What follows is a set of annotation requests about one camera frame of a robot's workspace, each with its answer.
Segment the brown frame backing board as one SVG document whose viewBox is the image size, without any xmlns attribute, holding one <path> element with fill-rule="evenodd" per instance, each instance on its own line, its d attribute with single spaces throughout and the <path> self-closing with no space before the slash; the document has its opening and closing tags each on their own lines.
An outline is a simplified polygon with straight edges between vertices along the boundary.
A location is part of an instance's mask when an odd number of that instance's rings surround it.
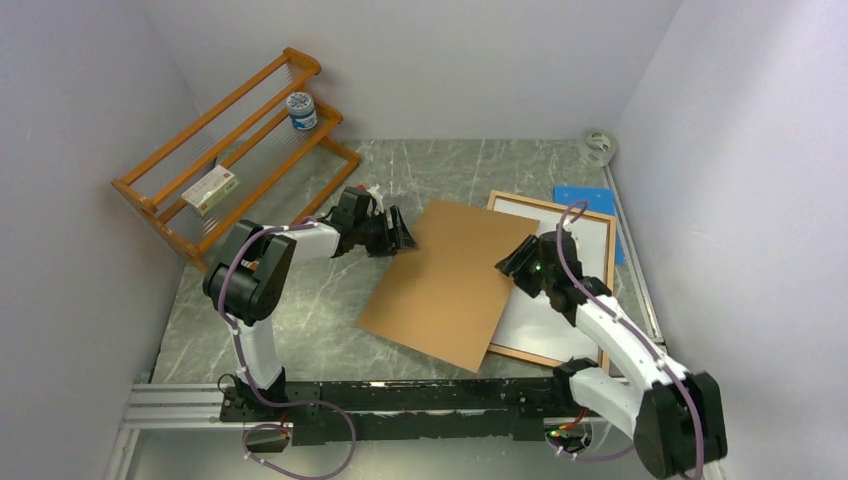
<svg viewBox="0 0 848 480">
<path fill-rule="evenodd" d="M 358 327 L 478 372 L 513 289 L 495 266 L 538 227 L 536 219 L 430 201 L 412 227 L 417 248 L 392 259 Z"/>
</svg>

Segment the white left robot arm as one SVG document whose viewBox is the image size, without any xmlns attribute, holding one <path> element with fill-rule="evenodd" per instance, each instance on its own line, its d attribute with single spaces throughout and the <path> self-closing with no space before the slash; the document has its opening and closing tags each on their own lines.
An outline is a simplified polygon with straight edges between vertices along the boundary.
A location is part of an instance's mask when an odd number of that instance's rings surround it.
<svg viewBox="0 0 848 480">
<path fill-rule="evenodd" d="M 297 224 L 239 220 L 218 250 L 202 291 L 229 329 L 238 360 L 236 386 L 258 418 L 275 419 L 286 406 L 286 374 L 269 318 L 291 267 L 338 258 L 358 246 L 372 258 L 417 246 L 401 210 L 386 206 L 378 188 L 347 187 L 327 213 Z"/>
</svg>

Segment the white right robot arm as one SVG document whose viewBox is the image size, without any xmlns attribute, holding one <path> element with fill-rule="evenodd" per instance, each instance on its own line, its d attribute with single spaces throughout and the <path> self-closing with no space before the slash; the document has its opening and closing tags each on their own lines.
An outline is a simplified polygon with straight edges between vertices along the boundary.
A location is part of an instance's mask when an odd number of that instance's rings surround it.
<svg viewBox="0 0 848 480">
<path fill-rule="evenodd" d="M 656 479 L 696 474 L 726 457 L 717 381 L 707 372 L 691 372 L 635 326 L 607 285 L 583 273 L 569 232 L 529 235 L 495 267 L 529 297 L 545 295 L 627 380 L 614 380 L 588 359 L 570 360 L 549 390 L 556 411 L 572 415 L 584 407 L 604 417 L 631 439 Z"/>
</svg>

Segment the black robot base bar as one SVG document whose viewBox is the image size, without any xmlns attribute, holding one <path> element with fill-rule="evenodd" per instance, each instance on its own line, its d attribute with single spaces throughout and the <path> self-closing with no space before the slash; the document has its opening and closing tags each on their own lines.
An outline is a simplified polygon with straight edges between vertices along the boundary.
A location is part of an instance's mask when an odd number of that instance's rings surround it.
<svg viewBox="0 0 848 480">
<path fill-rule="evenodd" d="M 537 441 L 557 426 L 595 415 L 573 400 L 560 369 L 548 377 L 289 381 L 272 391 L 271 404 L 244 382 L 222 394 L 222 423 L 283 426 L 295 446 L 351 439 Z"/>
</svg>

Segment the wooden picture frame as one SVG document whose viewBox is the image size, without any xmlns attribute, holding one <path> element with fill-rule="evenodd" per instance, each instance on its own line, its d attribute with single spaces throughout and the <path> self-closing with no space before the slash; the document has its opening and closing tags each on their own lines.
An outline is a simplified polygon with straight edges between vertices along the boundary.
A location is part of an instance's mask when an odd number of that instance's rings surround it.
<svg viewBox="0 0 848 480">
<path fill-rule="evenodd" d="M 539 234 L 554 230 L 565 211 L 563 205 L 495 190 L 490 192 L 487 208 L 535 219 L 539 222 Z M 576 240 L 583 273 L 612 288 L 616 219 L 587 211 L 579 219 L 571 219 L 568 229 Z M 590 358 L 604 371 L 610 369 L 606 353 L 553 310 L 544 293 L 531 297 L 517 287 L 510 293 L 488 351 L 546 367 L 555 367 L 572 358 Z"/>
</svg>

